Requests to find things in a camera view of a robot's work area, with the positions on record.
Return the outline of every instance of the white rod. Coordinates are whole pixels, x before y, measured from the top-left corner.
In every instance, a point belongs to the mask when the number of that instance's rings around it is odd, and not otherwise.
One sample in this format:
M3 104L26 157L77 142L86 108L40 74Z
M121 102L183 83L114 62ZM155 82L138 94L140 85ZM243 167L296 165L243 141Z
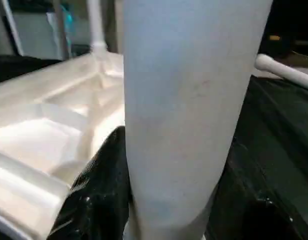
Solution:
M9 35L4 26L0 13L0 55L13 55L13 48L9 39Z
M15 23L15 20L14 20L14 17L13 17L13 13L12 13L9 1L8 0L2 0L2 5L3 5L5 13L6 13L7 21L9 23L9 27L10 27L10 30L12 32L12 35L13 35L13 38L14 38L14 41L15 41L17 51L21 56L24 56L24 50L23 50L23 47L22 47L22 42L21 42L21 39L20 39L20 36L19 36L18 28L16 27L16 23Z
M58 35L59 47L62 53L62 59L67 60L70 58L70 53L69 53L67 36L66 36L65 22L64 22L64 15L63 15L63 10L61 6L61 0L53 0L53 8L55 11L55 16L56 16L57 35Z
M308 89L308 74L275 61L270 56L259 54L255 61L255 67L260 71L269 72Z
M104 39L103 24L102 24L102 9L101 0L87 0L89 25L91 33L91 47L92 52L96 54L97 57L103 58L107 46Z
M124 1L126 153L139 240L200 240L272 0Z

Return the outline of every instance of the white handle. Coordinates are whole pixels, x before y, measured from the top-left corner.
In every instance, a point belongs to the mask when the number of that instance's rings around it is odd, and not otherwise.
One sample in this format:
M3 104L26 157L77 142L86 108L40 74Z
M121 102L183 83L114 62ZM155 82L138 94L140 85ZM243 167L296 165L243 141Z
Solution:
M255 60L255 67L260 71L270 72L308 89L308 74L275 61L270 56L259 54Z

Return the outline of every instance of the shiny black plastic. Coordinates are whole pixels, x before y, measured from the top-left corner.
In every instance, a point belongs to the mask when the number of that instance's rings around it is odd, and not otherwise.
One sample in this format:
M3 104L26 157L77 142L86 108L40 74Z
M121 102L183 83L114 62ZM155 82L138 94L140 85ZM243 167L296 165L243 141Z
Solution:
M308 90L251 78L206 232L308 240Z
M49 240L121 240L129 217L125 128L117 128L73 185Z

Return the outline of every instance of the white bar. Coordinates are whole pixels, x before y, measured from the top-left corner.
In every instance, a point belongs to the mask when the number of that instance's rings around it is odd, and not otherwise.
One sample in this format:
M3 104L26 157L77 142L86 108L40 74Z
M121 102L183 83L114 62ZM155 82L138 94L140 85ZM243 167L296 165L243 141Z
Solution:
M275 61L270 56L259 54L255 61L255 67L260 71L275 74L308 89L308 74Z
M104 58L107 46L104 39L101 0L87 0L92 51L99 58Z
M61 0L53 0L53 8L55 11L56 22L57 22L57 35L59 41L59 47L62 54L63 60L68 60L70 58L69 46L66 37L65 23L63 10L61 7Z
M0 13L0 55L13 55L13 49Z
M17 51L18 51L19 55L24 56L24 50L23 50L23 47L22 47L22 42L21 42L21 39L20 39L20 36L19 36L18 29L17 29L16 24L15 24L15 20L14 20L14 17L13 17L13 13L12 13L9 1L8 0L2 0L2 5L3 5L5 13L6 13L6 17L7 17L9 27L10 27L10 30L12 32L15 44L16 44Z
M272 0L124 2L126 152L140 240L200 240Z

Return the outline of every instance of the white plastic tube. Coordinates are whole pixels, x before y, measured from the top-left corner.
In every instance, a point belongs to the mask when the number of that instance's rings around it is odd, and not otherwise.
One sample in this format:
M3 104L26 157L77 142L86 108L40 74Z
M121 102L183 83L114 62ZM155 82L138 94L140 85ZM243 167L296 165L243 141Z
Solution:
M107 46L104 39L101 0L87 0L92 52L104 58Z
M126 153L140 240L200 240L272 0L124 2Z
M259 54L255 61L255 67L260 71L270 72L308 89L308 74L275 61L270 56Z
M22 42L21 42L21 39L20 39L20 36L19 36L18 29L16 27L16 23L15 23L15 20L14 20L14 17L13 17L13 13L12 13L9 1L8 0L2 0L2 5L3 5L5 13L6 13L7 21L9 23L9 27L10 27L10 30L12 32L12 35L13 35L13 38L14 38L14 41L15 41L17 51L21 56L23 56L24 50L23 50L23 47L22 47Z

